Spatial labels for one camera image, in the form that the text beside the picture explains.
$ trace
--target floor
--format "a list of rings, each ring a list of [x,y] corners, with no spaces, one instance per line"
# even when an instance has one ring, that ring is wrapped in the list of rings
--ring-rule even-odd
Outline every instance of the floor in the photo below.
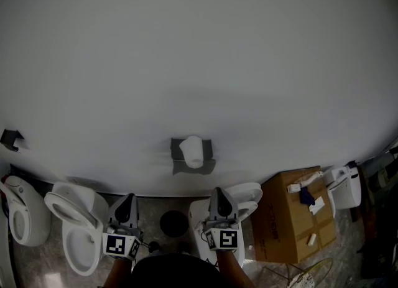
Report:
[[[117,199],[116,196],[110,195],[104,195],[104,197],[110,205]],[[193,200],[192,198],[139,198],[140,226],[141,230],[144,231],[144,241],[146,243],[153,240],[157,241],[166,251],[175,251],[180,241],[188,241],[192,244],[188,233],[177,239],[169,238],[163,234],[159,226],[159,220],[169,210],[179,210],[187,213]],[[286,277],[287,266],[285,264],[255,261],[250,219],[244,220],[242,226],[246,250],[246,260],[243,269],[246,274],[257,287],[286,287],[287,279],[274,272]],[[62,248],[61,228],[61,220],[52,215],[51,232],[45,244],[31,248],[14,242],[14,258],[21,288],[84,288],[104,284],[112,268],[113,259],[106,256],[100,261],[93,275],[89,277],[79,276],[73,272],[65,259]],[[361,221],[352,223],[348,210],[338,211],[336,229],[338,237],[333,244],[314,257],[296,265],[301,269],[305,269],[322,259],[333,258],[333,266],[329,274],[318,287],[342,288],[349,277],[352,277],[354,281],[359,279],[361,255],[356,252],[364,242],[363,224]],[[141,246],[137,260],[147,255],[147,248]],[[298,270],[293,266],[289,266],[289,271],[290,277],[298,273]]]

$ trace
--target white wall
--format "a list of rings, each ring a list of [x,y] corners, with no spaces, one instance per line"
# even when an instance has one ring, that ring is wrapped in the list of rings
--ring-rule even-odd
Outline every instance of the white wall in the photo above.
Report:
[[[29,146],[0,156],[158,196],[367,158],[398,127],[397,1],[0,0],[0,130]],[[190,134],[216,169],[173,177]]]

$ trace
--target black drain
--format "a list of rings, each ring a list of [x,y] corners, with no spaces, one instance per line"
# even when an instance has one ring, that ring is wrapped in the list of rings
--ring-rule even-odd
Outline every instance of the black drain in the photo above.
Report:
[[[168,211],[160,219],[160,228],[169,237],[180,237],[188,230],[188,218],[180,211]]]

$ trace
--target cardboard box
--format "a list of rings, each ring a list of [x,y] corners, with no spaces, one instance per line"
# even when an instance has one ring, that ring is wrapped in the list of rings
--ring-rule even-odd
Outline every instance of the cardboard box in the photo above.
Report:
[[[308,186],[317,199],[322,196],[325,206],[314,216],[308,205],[300,203],[299,193],[288,193],[287,186],[304,175],[320,170],[282,172],[265,182],[257,210],[251,215],[254,247],[258,261],[298,263],[336,239],[335,223],[323,179]],[[317,234],[312,247],[307,245],[311,234]]]

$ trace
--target toilet paper roll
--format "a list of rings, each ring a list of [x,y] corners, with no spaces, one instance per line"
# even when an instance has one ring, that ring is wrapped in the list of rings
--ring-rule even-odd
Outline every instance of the toilet paper roll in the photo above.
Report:
[[[180,143],[184,160],[192,169],[203,166],[203,144],[200,137],[190,136]]]

